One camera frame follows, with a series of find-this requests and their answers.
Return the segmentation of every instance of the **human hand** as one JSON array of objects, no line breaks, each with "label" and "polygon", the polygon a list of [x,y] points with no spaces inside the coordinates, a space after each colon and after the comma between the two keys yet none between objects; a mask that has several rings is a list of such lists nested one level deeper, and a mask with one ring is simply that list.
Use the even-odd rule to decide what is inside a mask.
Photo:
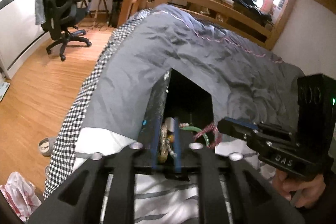
[{"label": "human hand", "polygon": [[311,208],[323,194],[326,185],[322,174],[317,175],[312,181],[302,181],[299,179],[287,178],[286,172],[276,170],[275,177],[272,181],[273,187],[285,199],[292,199],[290,192],[302,190],[301,196],[295,203],[295,207]]}]

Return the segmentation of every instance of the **wooden floor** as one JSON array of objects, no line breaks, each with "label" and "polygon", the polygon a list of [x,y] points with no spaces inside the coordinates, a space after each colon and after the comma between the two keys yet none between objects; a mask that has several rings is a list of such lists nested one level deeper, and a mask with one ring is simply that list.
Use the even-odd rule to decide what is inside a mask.
[{"label": "wooden floor", "polygon": [[[61,62],[59,48],[47,55],[39,47],[11,80],[0,103],[0,184],[10,173],[18,171],[35,186],[44,189],[44,168],[50,158],[43,157],[38,143],[58,134],[62,121],[72,105],[83,80],[92,71],[113,29],[88,29],[85,37],[92,46],[67,47]],[[85,45],[70,42],[69,45]]]}]

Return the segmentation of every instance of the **white plastic bag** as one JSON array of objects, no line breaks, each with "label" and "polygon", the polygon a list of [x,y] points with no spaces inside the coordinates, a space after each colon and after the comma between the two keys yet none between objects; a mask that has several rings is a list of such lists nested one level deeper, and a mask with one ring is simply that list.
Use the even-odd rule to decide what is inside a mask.
[{"label": "white plastic bag", "polygon": [[0,190],[22,221],[29,219],[33,211],[41,205],[35,194],[35,186],[27,182],[19,172],[11,173],[7,184],[0,185]]}]

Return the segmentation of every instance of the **cable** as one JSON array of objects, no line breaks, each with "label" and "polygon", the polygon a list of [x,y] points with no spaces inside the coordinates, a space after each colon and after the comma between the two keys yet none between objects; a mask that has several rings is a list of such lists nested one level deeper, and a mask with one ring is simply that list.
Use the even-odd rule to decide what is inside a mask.
[{"label": "cable", "polygon": [[[181,130],[188,130],[188,131],[195,131],[195,132],[201,132],[202,130],[198,127],[192,127],[192,126],[189,126],[189,127],[182,127]],[[207,147],[210,146],[210,141],[209,141],[209,138],[206,134],[203,134],[202,135],[203,138],[205,139],[205,145]]]}]

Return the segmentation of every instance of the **black sleeve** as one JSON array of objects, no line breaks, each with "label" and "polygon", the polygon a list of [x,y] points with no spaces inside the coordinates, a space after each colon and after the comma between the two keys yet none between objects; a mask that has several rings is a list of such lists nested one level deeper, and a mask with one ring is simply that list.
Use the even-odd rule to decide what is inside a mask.
[{"label": "black sleeve", "polygon": [[335,224],[336,220],[336,175],[329,171],[324,175],[325,190],[311,209],[300,208],[306,224]]}]

